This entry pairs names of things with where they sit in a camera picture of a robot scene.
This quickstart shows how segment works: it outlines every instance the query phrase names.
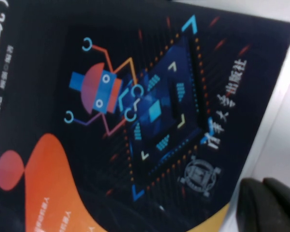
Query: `blue bracket shape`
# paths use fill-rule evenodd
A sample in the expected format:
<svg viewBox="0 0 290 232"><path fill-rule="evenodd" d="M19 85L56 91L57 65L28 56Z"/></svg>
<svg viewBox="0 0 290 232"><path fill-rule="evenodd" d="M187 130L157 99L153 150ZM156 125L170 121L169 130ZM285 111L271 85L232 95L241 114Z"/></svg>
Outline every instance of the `blue bracket shape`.
<svg viewBox="0 0 290 232"><path fill-rule="evenodd" d="M135 190L135 185L132 185L132 196L133 196L133 201L137 201L140 197L144 195L145 191L141 190L139 193L136 193Z"/></svg>
<svg viewBox="0 0 290 232"><path fill-rule="evenodd" d="M213 127L213 119L212 119L212 117L208 118L208 127L209 127L209 135L213 136L215 134L215 131L214 131L214 127ZM204 144L206 141L207 141L207 137L205 136L205 137L203 137L201 139L200 144Z"/></svg>
<svg viewBox="0 0 290 232"><path fill-rule="evenodd" d="M190 25L192 26L192 32L195 35L198 32L197 20L195 19L195 15L191 16L191 18L184 24L184 26L182 27L182 32L184 32Z"/></svg>

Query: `red circle shape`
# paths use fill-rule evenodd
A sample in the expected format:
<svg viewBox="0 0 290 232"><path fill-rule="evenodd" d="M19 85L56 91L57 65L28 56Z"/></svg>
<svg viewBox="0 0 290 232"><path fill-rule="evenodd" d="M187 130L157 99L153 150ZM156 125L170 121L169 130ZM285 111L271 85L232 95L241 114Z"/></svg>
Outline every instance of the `red circle shape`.
<svg viewBox="0 0 290 232"><path fill-rule="evenodd" d="M15 151L6 151L0 157L0 188L12 190L24 173L24 163Z"/></svg>

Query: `blue square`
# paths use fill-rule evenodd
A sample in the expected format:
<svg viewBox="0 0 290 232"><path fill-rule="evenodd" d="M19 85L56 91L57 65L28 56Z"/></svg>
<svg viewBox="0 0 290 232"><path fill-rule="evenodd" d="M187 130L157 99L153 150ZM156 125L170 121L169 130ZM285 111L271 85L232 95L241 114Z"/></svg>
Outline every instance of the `blue square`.
<svg viewBox="0 0 290 232"><path fill-rule="evenodd" d="M149 108L149 118L150 118L150 122L155 121L160 115L161 115L160 100L157 100Z"/></svg>

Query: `white surface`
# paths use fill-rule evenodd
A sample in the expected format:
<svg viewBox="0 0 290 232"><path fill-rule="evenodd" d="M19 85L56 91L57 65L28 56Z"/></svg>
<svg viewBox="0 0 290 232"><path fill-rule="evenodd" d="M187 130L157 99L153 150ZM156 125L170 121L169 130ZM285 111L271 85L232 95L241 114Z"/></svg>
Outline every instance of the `white surface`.
<svg viewBox="0 0 290 232"><path fill-rule="evenodd" d="M290 0L185 0L181 2L290 21ZM264 127L266 127L267 122L267 119L263 120L262 126L265 125ZM269 121L268 124L272 126L270 133L266 137L265 145L259 152L261 155L258 163L250 175L259 180L268 176L274 177L290 186L290 87L274 123L272 124ZM220 231L238 231L234 205L231 205L226 221Z"/></svg>

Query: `book cover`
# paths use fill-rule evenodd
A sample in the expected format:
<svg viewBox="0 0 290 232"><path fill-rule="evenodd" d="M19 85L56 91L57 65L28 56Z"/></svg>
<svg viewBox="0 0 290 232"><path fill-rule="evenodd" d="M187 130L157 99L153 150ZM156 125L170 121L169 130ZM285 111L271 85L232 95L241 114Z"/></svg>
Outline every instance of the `book cover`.
<svg viewBox="0 0 290 232"><path fill-rule="evenodd" d="M217 230L289 46L175 2L0 0L0 232Z"/></svg>

